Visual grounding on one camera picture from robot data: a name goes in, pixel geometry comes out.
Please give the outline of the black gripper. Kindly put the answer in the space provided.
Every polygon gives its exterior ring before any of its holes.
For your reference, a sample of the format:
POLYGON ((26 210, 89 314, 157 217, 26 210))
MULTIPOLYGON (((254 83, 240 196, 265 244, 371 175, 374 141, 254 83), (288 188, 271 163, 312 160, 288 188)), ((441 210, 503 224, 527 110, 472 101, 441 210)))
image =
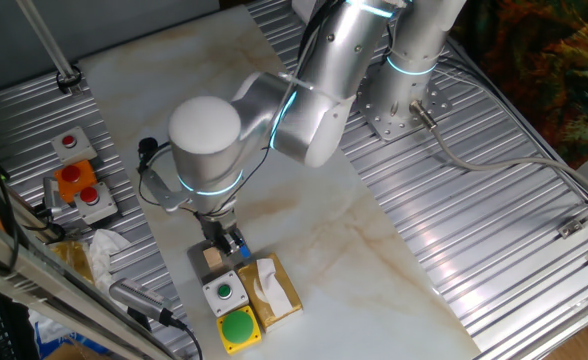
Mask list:
POLYGON ((247 246, 242 233, 237 228, 236 215, 233 210, 216 215, 198 213, 197 219, 207 240, 221 252, 231 256, 240 253, 247 255, 247 246))

